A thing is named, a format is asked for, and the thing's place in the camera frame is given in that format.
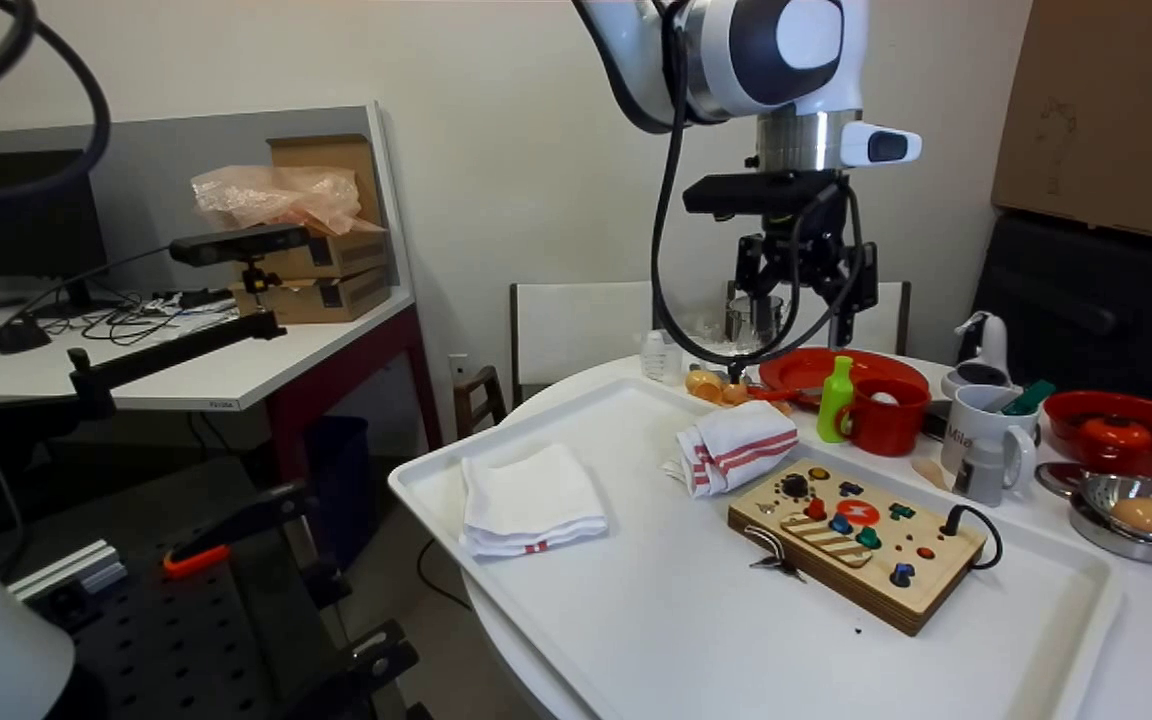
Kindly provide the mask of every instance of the white table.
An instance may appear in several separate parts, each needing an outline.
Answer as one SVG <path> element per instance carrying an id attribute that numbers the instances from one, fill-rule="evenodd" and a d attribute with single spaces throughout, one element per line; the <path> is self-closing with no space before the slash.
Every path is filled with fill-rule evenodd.
<path id="1" fill-rule="evenodd" d="M 926 361 L 903 361 L 903 364 L 916 364 L 932 378 L 932 389 L 940 389 L 940 374 L 946 374 L 940 364 L 926 364 Z M 543 411 L 553 403 L 566 403 L 566 398 L 605 384 L 609 374 L 640 374 L 640 364 L 638 361 L 613 361 L 613 364 L 590 367 L 574 378 L 543 389 L 516 416 L 533 416 L 533 411 Z M 889 471 L 889 476 L 901 476 L 909 483 L 926 483 L 909 468 L 909 459 L 868 454 L 868 453 L 850 449 L 850 445 L 834 445 L 823 453 L 845 454 L 845 459 L 861 459 L 861 462 Z M 995 512 L 1015 519 L 1015 524 L 1037 524 L 1037 527 L 1080 540 L 1069 527 L 1063 500 L 1055 500 L 1046 488 L 1037 488 L 1037 500 L 1029 500 L 1029 503 L 1011 500 Z M 1117 562 L 1120 562 L 1120 582 L 1126 582 L 1126 606 L 1120 606 L 1120 620 L 1104 644 L 1104 656 L 1098 663 L 1098 674 L 1092 674 L 1092 686 L 1083 699 L 1090 720 L 1152 714 L 1152 562 L 1133 562 L 1133 561 L 1117 561 Z M 490 592 L 476 589 L 474 579 L 466 579 L 466 589 L 470 589 L 470 600 L 474 600 L 490 640 L 495 644 L 506 663 L 516 670 L 516 681 L 533 693 L 533 699 L 543 713 L 566 714 L 566 720 L 570 714 L 594 714 L 582 704 L 582 696 L 540 659 L 540 652 L 530 644 L 530 636 L 519 636 L 516 624 L 490 600 Z"/>
<path id="2" fill-rule="evenodd" d="M 174 327 L 136 348 L 166 342 L 215 319 L 219 315 L 174 319 Z M 84 338 L 82 330 L 54 336 L 43 348 L 0 357 L 0 403 L 74 396 L 67 348 L 84 348 L 93 364 L 136 350 L 107 338 Z M 411 367 L 424 436 L 438 449 L 440 418 L 424 336 L 416 302 L 403 289 L 395 289 L 386 302 L 353 324 L 288 324 L 288 330 L 275 338 L 239 338 L 215 348 L 190 364 L 123 384 L 113 393 L 113 398 L 120 411 L 248 411 L 265 403 L 279 476 L 293 481 L 305 476 L 305 429 L 395 357 L 403 357 Z"/>

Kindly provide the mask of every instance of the wooden board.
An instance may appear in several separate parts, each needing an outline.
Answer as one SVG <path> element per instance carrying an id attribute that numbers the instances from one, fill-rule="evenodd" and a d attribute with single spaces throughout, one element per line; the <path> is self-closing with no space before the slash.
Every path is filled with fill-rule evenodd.
<path id="1" fill-rule="evenodd" d="M 727 524 L 861 606 L 916 636 L 982 552 L 946 516 L 820 459 L 796 459 L 727 503 Z"/>

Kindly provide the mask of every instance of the wall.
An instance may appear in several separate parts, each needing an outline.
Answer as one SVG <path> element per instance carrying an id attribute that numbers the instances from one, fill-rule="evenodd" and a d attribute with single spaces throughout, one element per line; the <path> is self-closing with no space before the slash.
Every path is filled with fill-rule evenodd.
<path id="1" fill-rule="evenodd" d="M 621 120 L 570 0 L 39 0 L 120 120 L 382 98 L 432 371 L 446 350 L 507 367 L 507 278 L 640 278 L 663 141 Z M 868 116 L 929 154 L 861 171 L 883 277 L 911 278 L 911 348 L 951 350 L 991 207 L 991 159 L 1029 0 L 876 0 Z M 0 127 L 76 124 L 37 46 L 0 85 Z M 688 130 L 679 178 L 742 167 L 751 120 Z M 667 232 L 667 292 L 707 308 L 742 226 Z"/>

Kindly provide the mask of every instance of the red bowl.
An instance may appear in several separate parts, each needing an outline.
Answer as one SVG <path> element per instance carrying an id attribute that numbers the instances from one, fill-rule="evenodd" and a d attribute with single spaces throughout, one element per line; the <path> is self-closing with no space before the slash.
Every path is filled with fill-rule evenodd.
<path id="1" fill-rule="evenodd" d="M 1126 393 L 1055 393 L 1048 445 L 1092 471 L 1152 476 L 1152 398 Z"/>
<path id="2" fill-rule="evenodd" d="M 796 409 L 815 411 L 820 409 L 820 384 L 834 371 L 838 357 L 854 357 L 854 384 L 883 378 L 883 384 L 909 384 L 909 389 L 932 396 L 926 371 L 916 371 L 891 357 L 854 350 L 854 348 L 850 350 L 796 348 L 788 357 L 778 357 L 774 364 L 759 364 L 763 389 L 751 389 L 747 396 L 788 398 Z"/>

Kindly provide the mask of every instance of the folded cloth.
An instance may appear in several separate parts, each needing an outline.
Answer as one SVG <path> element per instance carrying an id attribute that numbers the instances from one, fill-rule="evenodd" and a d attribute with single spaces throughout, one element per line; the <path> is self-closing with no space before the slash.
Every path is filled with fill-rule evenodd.
<path id="1" fill-rule="evenodd" d="M 801 429 L 763 398 L 719 409 L 679 432 L 679 481 L 691 496 L 719 496 L 778 468 L 796 445 Z"/>
<path id="2" fill-rule="evenodd" d="M 560 542 L 609 534 L 613 519 L 570 445 L 543 445 L 513 462 L 466 459 L 470 554 L 536 554 Z"/>

